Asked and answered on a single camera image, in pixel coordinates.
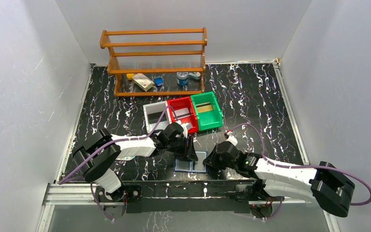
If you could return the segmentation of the red plastic bin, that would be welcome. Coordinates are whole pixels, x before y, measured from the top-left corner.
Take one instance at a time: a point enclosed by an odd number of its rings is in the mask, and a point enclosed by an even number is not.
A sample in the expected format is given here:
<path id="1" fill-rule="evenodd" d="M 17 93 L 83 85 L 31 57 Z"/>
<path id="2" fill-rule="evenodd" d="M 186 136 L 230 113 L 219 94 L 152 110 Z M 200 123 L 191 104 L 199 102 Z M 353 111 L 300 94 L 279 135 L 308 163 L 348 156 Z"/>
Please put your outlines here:
<path id="1" fill-rule="evenodd" d="M 188 133 L 199 132 L 198 119 L 190 96 L 168 100 L 167 104 L 172 107 L 168 108 L 172 122 L 179 119 L 182 123 L 190 124 Z"/>

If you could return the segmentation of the white plastic bin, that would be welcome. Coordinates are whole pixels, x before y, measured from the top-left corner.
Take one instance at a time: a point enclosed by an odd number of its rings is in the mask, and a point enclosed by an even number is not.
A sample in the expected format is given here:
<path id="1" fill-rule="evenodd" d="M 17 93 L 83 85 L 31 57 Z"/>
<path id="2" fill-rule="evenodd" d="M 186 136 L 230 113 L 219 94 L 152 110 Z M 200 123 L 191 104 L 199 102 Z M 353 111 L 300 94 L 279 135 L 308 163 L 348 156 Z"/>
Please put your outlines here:
<path id="1" fill-rule="evenodd" d="M 156 127 L 156 130 L 164 130 L 169 124 L 172 123 L 169 110 L 166 109 L 167 106 L 167 101 L 143 105 L 144 120 L 147 133 L 149 133 L 154 128 L 162 113 L 164 113 L 164 115 L 160 123 Z"/>

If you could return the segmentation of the navy blue card holder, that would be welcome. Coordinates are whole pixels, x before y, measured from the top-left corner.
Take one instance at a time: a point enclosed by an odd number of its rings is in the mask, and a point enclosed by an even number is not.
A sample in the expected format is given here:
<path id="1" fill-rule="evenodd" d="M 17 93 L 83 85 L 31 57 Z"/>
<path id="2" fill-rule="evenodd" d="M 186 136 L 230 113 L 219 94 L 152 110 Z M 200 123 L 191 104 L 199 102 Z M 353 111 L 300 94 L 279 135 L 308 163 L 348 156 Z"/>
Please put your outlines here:
<path id="1" fill-rule="evenodd" d="M 174 171 L 183 173 L 207 173 L 208 168 L 207 165 L 203 164 L 203 160 L 208 157 L 208 152 L 197 151 L 196 154 L 198 157 L 198 161 L 176 159 L 174 163 Z"/>

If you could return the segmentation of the wooden shelf rack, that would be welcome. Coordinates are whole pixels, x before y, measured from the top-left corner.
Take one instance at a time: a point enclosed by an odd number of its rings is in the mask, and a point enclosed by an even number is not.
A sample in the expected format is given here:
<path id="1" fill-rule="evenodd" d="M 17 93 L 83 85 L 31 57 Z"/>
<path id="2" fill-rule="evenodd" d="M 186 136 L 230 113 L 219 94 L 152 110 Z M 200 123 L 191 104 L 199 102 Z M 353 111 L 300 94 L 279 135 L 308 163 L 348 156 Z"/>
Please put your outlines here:
<path id="1" fill-rule="evenodd" d="M 103 30 L 100 47 L 109 52 L 107 72 L 115 76 L 116 97 L 193 95 L 204 92 L 207 29 Z M 121 85 L 129 73 L 201 74 L 198 90 L 125 91 Z"/>

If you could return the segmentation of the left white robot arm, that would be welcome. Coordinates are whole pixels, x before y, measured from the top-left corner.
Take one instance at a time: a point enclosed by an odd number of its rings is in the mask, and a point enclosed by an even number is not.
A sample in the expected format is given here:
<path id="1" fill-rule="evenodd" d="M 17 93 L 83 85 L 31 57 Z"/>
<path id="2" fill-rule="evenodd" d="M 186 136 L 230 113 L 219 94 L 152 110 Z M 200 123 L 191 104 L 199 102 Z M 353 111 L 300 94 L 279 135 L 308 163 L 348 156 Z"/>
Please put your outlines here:
<path id="1" fill-rule="evenodd" d="M 125 185 L 111 165 L 118 158 L 159 155 L 198 160 L 187 124 L 173 122 L 144 136 L 117 136 L 101 129 L 74 149 L 71 157 L 86 182 L 96 183 L 106 199 L 119 202 L 130 200 L 135 188 Z"/>

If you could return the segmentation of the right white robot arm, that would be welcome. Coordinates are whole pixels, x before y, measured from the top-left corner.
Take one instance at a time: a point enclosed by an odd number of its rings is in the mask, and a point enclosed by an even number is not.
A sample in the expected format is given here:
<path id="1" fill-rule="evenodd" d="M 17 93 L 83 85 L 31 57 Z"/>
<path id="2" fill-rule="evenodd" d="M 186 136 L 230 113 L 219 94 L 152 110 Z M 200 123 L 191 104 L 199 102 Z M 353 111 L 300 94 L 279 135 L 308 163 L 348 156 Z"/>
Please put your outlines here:
<path id="1" fill-rule="evenodd" d="M 261 154 L 242 152 L 236 145 L 236 139 L 230 136 L 216 144 L 203 160 L 211 168 L 234 169 L 239 175 L 255 180 L 251 186 L 238 185 L 236 199 L 256 201 L 289 197 L 316 203 L 324 211 L 341 218 L 348 216 L 355 184 L 329 162 L 322 161 L 320 168 L 304 168 L 266 159 Z"/>

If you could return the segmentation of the green plastic bin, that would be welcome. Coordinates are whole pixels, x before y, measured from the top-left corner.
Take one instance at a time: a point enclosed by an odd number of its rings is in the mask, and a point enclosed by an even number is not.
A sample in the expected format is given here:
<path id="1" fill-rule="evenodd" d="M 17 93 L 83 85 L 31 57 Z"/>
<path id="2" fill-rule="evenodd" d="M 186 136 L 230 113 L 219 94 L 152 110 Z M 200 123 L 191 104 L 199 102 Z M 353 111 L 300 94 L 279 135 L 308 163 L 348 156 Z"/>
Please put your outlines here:
<path id="1" fill-rule="evenodd" d="M 205 92 L 201 94 L 191 95 L 191 100 L 193 102 L 195 112 L 198 119 L 199 131 L 206 131 L 211 129 L 220 128 L 223 126 L 223 113 L 219 107 L 217 98 L 214 92 Z M 200 104 L 211 104 L 213 110 L 199 114 L 197 112 L 197 105 Z"/>

